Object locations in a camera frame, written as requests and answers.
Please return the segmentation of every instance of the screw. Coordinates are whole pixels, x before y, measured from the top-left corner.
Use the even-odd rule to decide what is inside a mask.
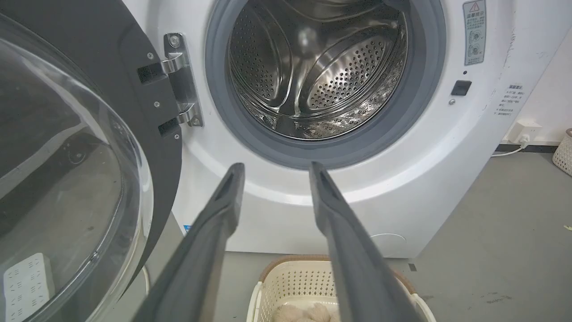
[[[172,35],[169,37],[169,43],[173,48],[177,48],[181,45],[181,40],[177,35]]]

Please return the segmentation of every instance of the white wall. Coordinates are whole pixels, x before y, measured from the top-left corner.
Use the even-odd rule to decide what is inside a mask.
[[[531,50],[544,54],[542,48]],[[572,29],[517,116],[517,121],[522,119],[542,126],[531,142],[535,145],[558,145],[564,131],[572,128]]]

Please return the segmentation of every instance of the metal hinge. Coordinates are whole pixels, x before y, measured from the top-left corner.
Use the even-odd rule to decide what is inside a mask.
[[[161,68],[169,77],[177,100],[180,112],[177,121],[179,124],[187,123],[191,127],[202,127],[204,123],[201,107],[194,87],[185,37],[181,33],[168,33],[163,36],[163,43],[167,59],[161,61]]]

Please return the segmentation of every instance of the baseboard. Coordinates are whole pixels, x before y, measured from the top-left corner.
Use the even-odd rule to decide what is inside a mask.
[[[499,146],[496,147],[496,152],[510,152],[510,151],[514,151],[517,150],[519,147],[521,147],[519,144],[499,144]],[[533,153],[554,153],[556,151],[556,149],[558,148],[558,146],[527,146],[524,150],[522,150],[521,152],[533,152]]]
[[[513,145],[513,142],[510,142],[509,140],[502,140],[500,141],[500,144],[508,144],[508,145]],[[532,141],[529,143],[530,146],[559,146],[560,145],[560,141]]]

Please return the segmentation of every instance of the sticker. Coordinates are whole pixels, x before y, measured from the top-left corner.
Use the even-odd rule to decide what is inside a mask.
[[[465,66],[484,61],[487,37],[487,9],[484,0],[463,4],[465,19]]]
[[[514,104],[519,104],[525,91],[521,84],[511,84],[507,87],[505,95],[500,100],[499,105],[496,107],[495,115],[498,116],[511,116],[515,111]]]

